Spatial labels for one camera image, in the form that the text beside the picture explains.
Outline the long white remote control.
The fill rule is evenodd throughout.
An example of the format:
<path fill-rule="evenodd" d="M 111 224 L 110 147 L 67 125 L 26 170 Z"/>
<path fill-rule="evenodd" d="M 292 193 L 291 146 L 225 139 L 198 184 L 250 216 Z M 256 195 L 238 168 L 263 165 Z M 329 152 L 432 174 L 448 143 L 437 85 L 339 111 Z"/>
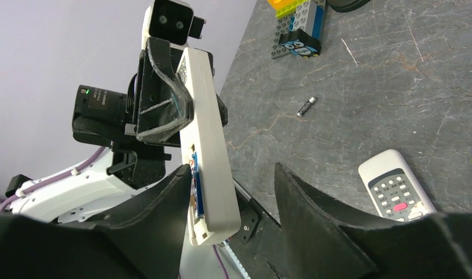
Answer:
<path fill-rule="evenodd" d="M 177 73 L 193 98 L 194 117 L 180 131 L 183 163 L 191 168 L 197 153 L 204 217 L 195 215 L 194 182 L 188 207 L 189 241 L 193 246 L 216 245 L 239 231 L 241 217 L 214 89 L 209 54 L 185 48 Z"/>

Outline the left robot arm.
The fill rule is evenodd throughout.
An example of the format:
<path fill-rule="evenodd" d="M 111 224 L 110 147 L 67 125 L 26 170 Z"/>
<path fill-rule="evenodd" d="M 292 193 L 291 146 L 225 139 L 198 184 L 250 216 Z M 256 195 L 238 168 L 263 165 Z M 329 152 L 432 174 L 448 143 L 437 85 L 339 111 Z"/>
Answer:
<path fill-rule="evenodd" d="M 71 135 L 74 93 L 80 83 L 123 89 L 138 55 L 134 40 L 61 42 L 23 58 L 22 74 L 0 105 L 0 175 L 40 178 L 90 157 L 95 147 Z"/>

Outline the blue battery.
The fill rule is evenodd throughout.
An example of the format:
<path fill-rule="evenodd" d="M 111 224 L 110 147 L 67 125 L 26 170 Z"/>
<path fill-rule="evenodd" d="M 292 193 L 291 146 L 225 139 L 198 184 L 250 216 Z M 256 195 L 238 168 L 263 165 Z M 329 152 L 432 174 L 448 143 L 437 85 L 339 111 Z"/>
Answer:
<path fill-rule="evenodd" d="M 204 217 L 205 212 L 203 208 L 201 175 L 199 171 L 198 156 L 196 152 L 192 154 L 192 161 L 193 161 L 192 178 L 194 182 L 195 215 L 198 219 L 201 219 Z"/>

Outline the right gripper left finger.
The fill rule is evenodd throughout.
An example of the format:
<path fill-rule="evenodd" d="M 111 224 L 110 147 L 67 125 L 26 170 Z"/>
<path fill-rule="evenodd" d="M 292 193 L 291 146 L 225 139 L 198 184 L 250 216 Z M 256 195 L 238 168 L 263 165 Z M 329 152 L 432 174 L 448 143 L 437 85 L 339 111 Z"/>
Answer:
<path fill-rule="evenodd" d="M 177 278 L 191 170 L 85 222 L 0 213 L 0 278 Z"/>

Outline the white grey remote control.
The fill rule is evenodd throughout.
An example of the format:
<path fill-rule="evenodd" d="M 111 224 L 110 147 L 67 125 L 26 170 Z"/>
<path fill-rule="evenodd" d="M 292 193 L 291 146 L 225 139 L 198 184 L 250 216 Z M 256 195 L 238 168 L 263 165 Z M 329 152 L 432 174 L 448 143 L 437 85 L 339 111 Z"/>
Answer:
<path fill-rule="evenodd" d="M 379 216 L 409 222 L 437 212 L 400 152 L 387 149 L 363 162 L 358 173 Z"/>

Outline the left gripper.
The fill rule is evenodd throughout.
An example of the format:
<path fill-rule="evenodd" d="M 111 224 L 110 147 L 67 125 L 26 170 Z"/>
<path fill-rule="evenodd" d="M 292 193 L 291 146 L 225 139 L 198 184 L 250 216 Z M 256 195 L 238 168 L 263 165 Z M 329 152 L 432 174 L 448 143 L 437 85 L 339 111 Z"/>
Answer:
<path fill-rule="evenodd" d="M 112 142 L 113 160 L 107 174 L 133 189 L 163 178 L 171 156 L 165 147 L 180 146 L 179 132 L 193 120 L 193 98 L 176 72 L 182 51 L 166 40 L 150 37 L 138 71 L 126 94 L 124 140 Z M 222 126 L 228 109 L 216 94 Z"/>

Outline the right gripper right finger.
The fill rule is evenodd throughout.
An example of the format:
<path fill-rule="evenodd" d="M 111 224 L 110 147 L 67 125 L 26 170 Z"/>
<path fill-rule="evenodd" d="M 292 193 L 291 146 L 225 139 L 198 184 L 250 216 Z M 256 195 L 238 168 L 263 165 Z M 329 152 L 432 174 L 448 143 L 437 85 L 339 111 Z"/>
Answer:
<path fill-rule="evenodd" d="M 472 278 L 472 213 L 385 219 L 314 188 L 281 163 L 274 190 L 291 278 Z"/>

